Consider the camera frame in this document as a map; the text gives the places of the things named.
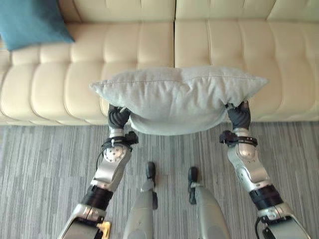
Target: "cream leather sofa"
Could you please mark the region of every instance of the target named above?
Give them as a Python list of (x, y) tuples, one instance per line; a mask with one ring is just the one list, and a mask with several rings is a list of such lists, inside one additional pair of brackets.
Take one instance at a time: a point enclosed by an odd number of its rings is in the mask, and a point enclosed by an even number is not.
[(0, 50), (0, 124), (105, 124), (88, 85), (127, 69), (230, 66), (270, 79), (257, 121), (319, 120), (319, 0), (60, 0), (74, 44)]

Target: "floor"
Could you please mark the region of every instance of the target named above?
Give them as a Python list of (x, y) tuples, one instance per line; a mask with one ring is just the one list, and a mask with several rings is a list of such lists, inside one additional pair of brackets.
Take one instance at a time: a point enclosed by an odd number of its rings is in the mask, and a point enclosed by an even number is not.
[[(240, 187), (218, 143), (229, 124), (183, 136), (138, 133), (123, 180), (107, 210), (112, 239), (120, 239), (129, 210), (143, 183), (144, 165), (157, 165), (159, 209), (156, 239), (195, 239), (196, 207), (188, 203), (187, 171), (196, 165), (216, 197), (234, 239), (253, 239), (256, 208)], [(104, 126), (0, 127), (0, 238), (56, 239), (95, 172), (107, 138)], [(310, 235), (319, 238), (319, 123), (254, 123), (259, 156)]]

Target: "robot leg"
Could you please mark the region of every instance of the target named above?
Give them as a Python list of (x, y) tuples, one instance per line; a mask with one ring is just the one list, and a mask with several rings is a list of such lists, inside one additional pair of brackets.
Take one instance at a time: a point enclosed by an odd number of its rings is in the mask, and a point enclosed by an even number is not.
[(196, 204), (200, 239), (230, 239), (223, 213), (214, 196), (197, 183), (197, 168), (188, 173), (189, 202)]
[(157, 195), (153, 191), (155, 184), (155, 165), (147, 166), (147, 181), (141, 188), (141, 193), (131, 208), (123, 239), (153, 239), (153, 210), (157, 209)]

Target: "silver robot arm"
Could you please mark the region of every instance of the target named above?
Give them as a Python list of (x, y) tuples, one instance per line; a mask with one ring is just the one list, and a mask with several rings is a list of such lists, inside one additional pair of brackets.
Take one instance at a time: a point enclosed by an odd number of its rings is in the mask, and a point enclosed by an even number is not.
[(266, 225), (265, 239), (311, 239), (305, 228), (285, 203), (271, 183), (269, 176), (258, 159), (257, 140), (249, 134), (250, 111), (248, 102), (237, 107), (229, 107), (228, 115), (233, 123), (233, 131), (224, 131), (220, 142), (228, 145), (228, 158), (233, 164), (237, 178), (256, 205), (258, 222)]
[(131, 158), (131, 145), (138, 143), (134, 132), (124, 135), (130, 112), (110, 106), (110, 136), (103, 144), (103, 161), (90, 183), (87, 194), (74, 209), (59, 239), (108, 239), (110, 224), (104, 222), (106, 208)]

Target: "teal pillow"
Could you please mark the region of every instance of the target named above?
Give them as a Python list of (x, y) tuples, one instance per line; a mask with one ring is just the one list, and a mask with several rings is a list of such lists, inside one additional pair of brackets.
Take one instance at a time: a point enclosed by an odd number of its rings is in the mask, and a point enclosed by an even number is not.
[(0, 0), (0, 35), (9, 51), (46, 42), (74, 42), (57, 0)]

